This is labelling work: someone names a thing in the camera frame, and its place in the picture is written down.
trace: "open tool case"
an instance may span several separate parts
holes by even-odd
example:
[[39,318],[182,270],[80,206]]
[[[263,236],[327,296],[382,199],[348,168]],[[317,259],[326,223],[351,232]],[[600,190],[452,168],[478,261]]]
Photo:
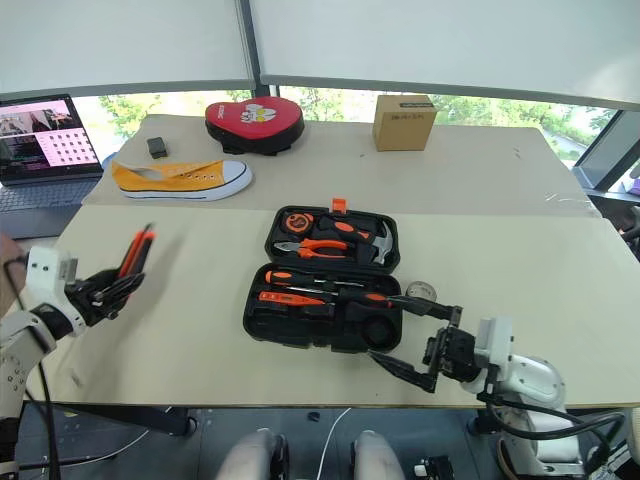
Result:
[[253,338],[349,353],[386,352],[400,342],[402,309],[383,297],[401,293],[389,275],[400,262],[392,218],[348,211],[339,199],[331,210],[287,206],[276,214],[265,249],[271,263],[257,271],[244,311]]

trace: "small brown box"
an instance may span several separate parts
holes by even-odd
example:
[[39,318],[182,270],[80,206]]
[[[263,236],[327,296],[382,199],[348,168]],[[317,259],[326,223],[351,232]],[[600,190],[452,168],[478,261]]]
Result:
[[376,148],[424,150],[437,113],[427,95],[378,95],[373,122]]

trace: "red bag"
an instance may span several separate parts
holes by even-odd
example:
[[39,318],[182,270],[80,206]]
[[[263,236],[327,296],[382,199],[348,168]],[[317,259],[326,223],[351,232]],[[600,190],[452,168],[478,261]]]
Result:
[[291,148],[304,130],[298,104],[281,97],[212,103],[205,112],[205,125],[222,144],[222,151],[234,155],[276,155]]

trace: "orange screwdriver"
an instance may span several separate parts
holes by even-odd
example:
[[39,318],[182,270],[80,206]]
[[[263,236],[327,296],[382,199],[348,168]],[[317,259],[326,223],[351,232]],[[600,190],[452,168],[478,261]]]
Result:
[[334,283],[336,285],[348,285],[351,287],[361,287],[364,285],[356,282],[331,282],[329,280],[317,280],[313,275],[303,273],[283,272],[280,270],[269,270],[264,279],[272,285],[313,285],[314,283]]
[[262,291],[258,295],[258,300],[263,302],[280,303],[292,307],[306,307],[307,305],[324,305],[327,302],[319,298],[305,297],[303,295],[294,295],[293,293],[267,292]]

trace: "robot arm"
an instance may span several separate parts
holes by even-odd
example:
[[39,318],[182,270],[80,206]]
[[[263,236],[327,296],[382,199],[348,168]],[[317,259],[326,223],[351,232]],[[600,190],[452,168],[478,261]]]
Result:
[[[458,328],[461,312],[460,307],[434,303],[428,313],[449,323],[428,339],[422,361],[428,366],[426,373],[418,373],[410,364],[378,352],[370,351],[369,355],[391,374],[430,393],[435,392],[438,374],[442,373],[478,395],[490,409],[502,401],[502,405],[526,404],[566,414],[565,384],[559,372],[546,360],[512,353],[512,325],[508,318],[483,320],[474,337]],[[549,432],[573,426],[565,418],[513,407],[504,409],[501,421],[513,432]],[[519,475],[584,475],[575,436],[552,440],[532,440],[508,432],[503,436]]]
[[144,259],[139,271],[104,270],[86,280],[76,280],[76,264],[57,250],[32,248],[26,287],[39,305],[0,321],[0,480],[18,478],[15,445],[31,370],[55,350],[57,340],[115,318],[144,278]]

